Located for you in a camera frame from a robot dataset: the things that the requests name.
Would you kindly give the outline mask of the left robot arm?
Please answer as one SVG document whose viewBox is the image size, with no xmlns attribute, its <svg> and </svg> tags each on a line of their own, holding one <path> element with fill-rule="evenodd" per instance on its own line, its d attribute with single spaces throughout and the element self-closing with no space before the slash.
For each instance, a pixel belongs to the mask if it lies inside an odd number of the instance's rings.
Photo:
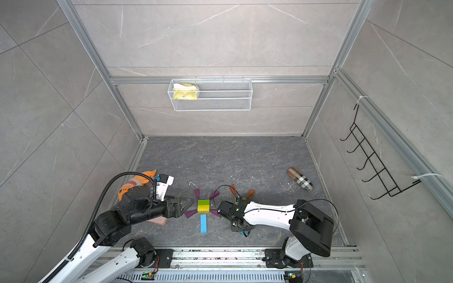
<svg viewBox="0 0 453 283">
<path fill-rule="evenodd" d="M 179 218 L 194 204 L 194 199 L 154 195 L 147 186 L 128 189 L 111 210 L 87 227 L 74 249 L 43 279 L 44 283 L 108 283 L 116 276 L 138 265 L 150 266 L 156 261 L 154 246 L 144 237 L 95 271 L 86 270 L 110 247 L 128 235 L 132 226 L 151 219 Z"/>
</svg>

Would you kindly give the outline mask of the light blue long block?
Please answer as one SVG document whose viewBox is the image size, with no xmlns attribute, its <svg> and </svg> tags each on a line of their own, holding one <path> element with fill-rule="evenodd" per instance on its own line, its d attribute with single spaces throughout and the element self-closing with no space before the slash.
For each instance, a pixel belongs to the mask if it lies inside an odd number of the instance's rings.
<svg viewBox="0 0 453 283">
<path fill-rule="evenodd" d="M 207 215 L 206 214 L 201 214 L 200 215 L 200 230 L 202 234 L 207 233 Z"/>
</svg>

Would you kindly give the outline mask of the small orange wedge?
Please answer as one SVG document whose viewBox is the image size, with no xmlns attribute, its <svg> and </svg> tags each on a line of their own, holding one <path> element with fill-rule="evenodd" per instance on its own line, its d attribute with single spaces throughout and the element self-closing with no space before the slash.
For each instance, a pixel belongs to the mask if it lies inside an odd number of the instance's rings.
<svg viewBox="0 0 453 283">
<path fill-rule="evenodd" d="M 249 200 L 254 194 L 255 194 L 255 190 L 250 189 L 249 192 L 248 192 L 248 195 L 247 195 L 247 197 L 245 199 Z"/>
</svg>

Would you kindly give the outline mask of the yellow block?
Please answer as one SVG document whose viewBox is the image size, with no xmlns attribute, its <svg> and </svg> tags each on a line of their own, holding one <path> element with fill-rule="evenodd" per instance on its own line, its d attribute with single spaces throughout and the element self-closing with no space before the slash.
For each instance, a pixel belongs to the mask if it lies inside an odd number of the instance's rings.
<svg viewBox="0 0 453 283">
<path fill-rule="evenodd" d="M 198 205 L 197 211 L 198 211 L 198 213 L 209 213 L 210 206 L 209 205 Z"/>
</svg>

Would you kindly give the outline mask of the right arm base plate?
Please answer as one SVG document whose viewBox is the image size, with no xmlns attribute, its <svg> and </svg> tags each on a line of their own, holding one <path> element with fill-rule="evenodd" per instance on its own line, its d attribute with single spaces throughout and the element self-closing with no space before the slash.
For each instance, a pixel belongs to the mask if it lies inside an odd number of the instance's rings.
<svg viewBox="0 0 453 283">
<path fill-rule="evenodd" d="M 279 249 L 265 249 L 263 261 L 266 264 L 267 268 L 312 268 L 313 261 L 311 255 L 305 255 L 301 260 L 296 261 L 286 256 L 283 250 Z"/>
</svg>

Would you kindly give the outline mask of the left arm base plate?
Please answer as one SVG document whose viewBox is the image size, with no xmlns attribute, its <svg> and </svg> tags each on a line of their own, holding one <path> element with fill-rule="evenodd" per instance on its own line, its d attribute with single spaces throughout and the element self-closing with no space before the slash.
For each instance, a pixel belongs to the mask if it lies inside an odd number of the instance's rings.
<svg viewBox="0 0 453 283">
<path fill-rule="evenodd" d="M 154 268 L 159 261 L 159 269 L 170 268 L 174 251 L 173 249 L 156 249 L 155 260 L 151 267 Z"/>
</svg>

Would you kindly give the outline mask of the orange red wedge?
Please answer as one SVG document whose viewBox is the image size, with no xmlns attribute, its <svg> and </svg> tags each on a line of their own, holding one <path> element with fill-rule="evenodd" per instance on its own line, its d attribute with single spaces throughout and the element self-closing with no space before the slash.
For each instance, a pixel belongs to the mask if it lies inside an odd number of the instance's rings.
<svg viewBox="0 0 453 283">
<path fill-rule="evenodd" d="M 235 198 L 238 196 L 238 193 L 237 193 L 234 185 L 230 186 L 230 191 L 234 195 Z"/>
</svg>

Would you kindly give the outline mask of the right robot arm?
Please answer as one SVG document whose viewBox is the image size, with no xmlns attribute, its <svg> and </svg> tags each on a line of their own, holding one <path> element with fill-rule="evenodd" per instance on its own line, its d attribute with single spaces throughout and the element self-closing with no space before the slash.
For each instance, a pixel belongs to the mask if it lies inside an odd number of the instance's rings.
<svg viewBox="0 0 453 283">
<path fill-rule="evenodd" d="M 277 264 L 294 266 L 303 257 L 330 257 L 334 220 L 311 202 L 299 199 L 294 205 L 263 205 L 250 200 L 223 201 L 217 212 L 227 218 L 233 232 L 248 236 L 255 226 L 271 226 L 291 232 L 285 239 Z"/>
</svg>

